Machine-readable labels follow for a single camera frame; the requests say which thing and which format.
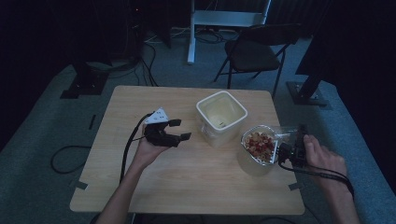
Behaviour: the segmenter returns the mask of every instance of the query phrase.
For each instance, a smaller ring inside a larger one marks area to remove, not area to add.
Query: black chair
[[[231,88],[231,76],[237,73],[253,73],[253,78],[263,71],[277,71],[276,83],[272,92],[275,98],[277,83],[282,73],[283,63],[285,62],[286,48],[294,45],[299,39],[300,24],[281,24],[281,25],[253,25],[244,29],[236,40],[229,40],[225,43],[227,58],[221,66],[214,81],[220,75],[228,74],[227,89]],[[283,47],[274,53],[271,46]],[[230,62],[228,73],[221,73],[224,66]]]

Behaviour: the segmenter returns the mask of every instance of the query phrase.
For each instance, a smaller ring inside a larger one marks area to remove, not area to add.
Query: black wire
[[[147,65],[146,62],[145,62],[143,59],[142,59],[142,62],[143,62],[143,64],[147,67],[147,69],[148,69],[148,78],[149,78],[149,80],[150,80],[151,86],[156,86],[156,87],[158,87],[158,84],[157,84],[157,82],[155,81],[155,79],[154,79],[154,77],[152,76],[152,73],[151,73],[151,68],[152,68],[152,65],[153,65],[153,63],[154,63],[154,60],[155,60],[155,57],[156,57],[157,52],[156,52],[155,48],[152,47],[150,44],[145,43],[145,45],[152,49],[152,51],[153,51],[153,57],[152,57],[151,62],[150,62],[149,65]]]
[[[271,220],[271,219],[279,219],[279,220],[283,220],[283,221],[288,222],[288,223],[291,223],[291,224],[296,224],[295,222],[290,221],[290,220],[288,220],[288,219],[286,219],[286,218],[283,218],[283,217],[264,217],[264,218],[262,218],[262,219],[260,220],[260,223],[262,223],[262,222],[264,222],[264,221],[267,221],[267,220]]]
[[[131,75],[132,73],[135,73],[135,74],[136,74],[137,66],[138,66],[140,63],[141,63],[141,62],[139,62],[131,71],[129,71],[129,72],[125,73],[125,74],[119,75],[119,76],[117,76],[117,77],[112,77],[112,76],[110,75],[110,76],[108,77],[108,79],[115,79],[115,78],[127,77],[127,76]]]
[[[90,65],[90,68],[92,71],[102,72],[102,73],[123,72],[136,68],[136,66],[139,64],[140,61],[141,61],[140,58],[134,58],[133,60],[129,60],[128,63],[116,67],[98,68],[93,65]]]
[[[204,38],[201,38],[200,35],[212,35],[216,38],[216,40],[204,39]],[[221,34],[211,32],[211,31],[204,31],[204,32],[198,33],[197,35],[195,35],[195,39],[200,42],[206,43],[206,44],[218,44],[218,43],[225,41],[224,37]]]
[[[145,73],[145,65],[142,63],[142,74],[143,74],[143,79],[145,80],[146,86],[148,86],[148,81],[146,80],[146,73]]]
[[[223,38],[223,41],[235,40],[238,36],[239,36],[239,34],[236,34],[231,38]]]
[[[295,173],[301,173],[301,174],[306,174],[306,175],[317,175],[322,178],[327,178],[327,179],[332,179],[332,180],[342,182],[342,183],[346,184],[347,188],[349,189],[349,192],[352,194],[352,198],[355,197],[355,190],[353,189],[353,186],[350,183],[348,178],[344,178],[343,176],[339,176],[339,175],[329,175],[329,174],[324,174],[324,173],[310,172],[310,171],[306,171],[306,170],[292,169],[292,168],[282,165],[281,161],[279,161],[278,164],[281,168],[288,170],[288,171],[295,172]]]
[[[328,169],[320,168],[320,167],[317,167],[317,166],[310,165],[310,164],[308,164],[308,163],[306,164],[306,166],[309,166],[309,167],[312,167],[312,168],[315,168],[315,169],[318,169],[318,170],[323,170],[323,171],[332,172],[332,173],[338,174],[338,175],[342,176],[343,178],[349,180],[349,179],[347,178],[346,175],[343,175],[343,174],[341,174],[341,173],[339,173],[339,172],[336,172],[336,171],[333,171],[333,170],[328,170]]]
[[[145,135],[145,136],[141,136],[141,137],[139,137],[139,138],[136,138],[136,139],[134,139],[134,140],[132,140],[132,141],[134,142],[134,141],[140,140],[140,139],[142,139],[142,138],[145,138],[145,137],[147,137],[147,136],[149,136],[149,134],[148,134],[148,135]]]
[[[60,175],[71,174],[71,173],[75,172],[76,170],[82,168],[82,167],[85,165],[85,162],[83,162],[81,165],[79,165],[79,166],[77,166],[76,168],[73,168],[72,170],[69,170],[69,171],[61,171],[61,170],[58,170],[58,169],[55,167],[55,164],[54,164],[55,157],[56,157],[60,152],[66,150],[66,149],[68,149],[68,148],[72,148],[72,147],[82,147],[82,148],[89,148],[89,149],[91,149],[91,147],[84,147],[84,146],[66,146],[66,147],[61,147],[61,148],[58,149],[58,150],[52,155],[52,157],[50,158],[50,167],[52,168],[52,170],[53,170],[55,173],[60,174]]]
[[[136,73],[136,69],[134,70],[134,76],[137,79],[137,86],[140,86],[140,78],[139,78],[139,75]]]
[[[140,126],[140,124],[143,122],[143,120],[145,120],[145,118],[147,118],[147,117],[149,117],[149,116],[151,116],[151,115],[152,115],[152,114],[147,114],[147,115],[145,115],[145,117],[143,117],[141,120],[139,120],[139,122],[137,123],[136,127],[134,127],[134,131],[131,133],[131,136],[130,136],[129,139],[128,139],[128,142],[127,142],[127,144],[126,144],[126,146],[125,146],[124,153],[123,153],[123,156],[122,156],[122,166],[121,166],[121,173],[120,173],[120,183],[121,183],[121,181],[122,181],[122,179],[123,179],[123,177],[124,177],[124,174],[125,174],[125,164],[126,164],[126,158],[128,157],[129,147],[131,146],[131,144],[132,144],[133,141],[137,140],[137,139],[134,139],[134,136],[136,135],[137,130],[139,129],[139,126]]]

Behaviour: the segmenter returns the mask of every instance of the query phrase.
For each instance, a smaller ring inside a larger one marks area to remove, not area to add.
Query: black curtain
[[[68,65],[45,0],[0,2],[0,151]]]
[[[395,15],[393,1],[333,0],[297,70],[297,74],[309,75],[308,79],[316,77],[337,88],[393,190]]]
[[[71,63],[75,61],[111,64],[105,32],[92,0],[47,2],[58,23],[59,36]]]

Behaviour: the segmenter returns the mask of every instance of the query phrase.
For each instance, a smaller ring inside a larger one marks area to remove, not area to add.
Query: white bucket
[[[205,140],[220,147],[240,131],[247,110],[227,91],[219,91],[197,103],[198,123]]]

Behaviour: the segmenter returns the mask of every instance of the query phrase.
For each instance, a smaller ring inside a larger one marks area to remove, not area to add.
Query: desk
[[[247,155],[235,137],[224,147],[212,148],[196,125],[195,105],[215,89],[117,87],[108,104],[70,208],[101,211],[119,184],[122,154],[137,122],[162,106],[169,119],[181,119],[172,134],[191,132],[191,139],[160,155],[142,174],[132,198],[132,213],[301,215],[304,204],[293,172],[272,166],[266,175],[250,175],[239,165]],[[244,130],[257,124],[279,125],[268,91],[228,90],[248,111]],[[127,166],[137,142],[130,148]]]
[[[195,10],[195,0],[191,0],[191,33],[187,63],[195,60],[195,25],[220,25],[247,27],[265,24],[271,0],[266,0],[262,13]]]

